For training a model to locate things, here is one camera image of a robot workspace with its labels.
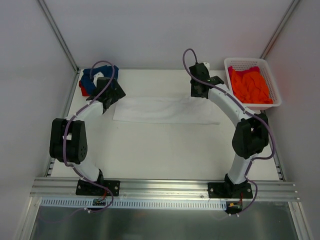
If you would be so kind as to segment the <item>white t shirt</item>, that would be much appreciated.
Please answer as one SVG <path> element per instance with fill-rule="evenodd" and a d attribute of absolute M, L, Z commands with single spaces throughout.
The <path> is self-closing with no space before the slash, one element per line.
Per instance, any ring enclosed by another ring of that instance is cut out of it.
<path fill-rule="evenodd" d="M 219 125 L 218 108 L 196 97 L 125 97 L 116 103 L 113 120 L 144 124 Z"/>

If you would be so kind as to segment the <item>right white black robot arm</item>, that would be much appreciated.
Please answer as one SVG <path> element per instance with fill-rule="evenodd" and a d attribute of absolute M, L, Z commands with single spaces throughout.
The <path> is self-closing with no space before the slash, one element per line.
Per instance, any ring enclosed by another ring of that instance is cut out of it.
<path fill-rule="evenodd" d="M 235 127 L 231 145 L 235 152 L 232 166 L 224 177 L 222 186 L 213 192 L 226 198 L 235 198 L 247 188 L 246 176 L 252 161 L 269 144 L 265 114 L 255 114 L 231 95 L 228 87 L 218 76 L 211 77 L 204 63 L 196 62 L 189 67 L 191 96 L 205 98 L 216 104 Z"/>

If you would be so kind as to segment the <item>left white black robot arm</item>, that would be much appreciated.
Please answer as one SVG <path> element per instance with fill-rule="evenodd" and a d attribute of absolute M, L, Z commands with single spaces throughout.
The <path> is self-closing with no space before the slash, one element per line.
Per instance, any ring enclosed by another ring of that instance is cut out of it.
<path fill-rule="evenodd" d="M 99 77 L 82 108 L 52 121 L 49 155 L 71 168 L 93 195 L 101 194 L 105 184 L 102 171 L 90 160 L 87 126 L 125 96 L 117 78 Z"/>

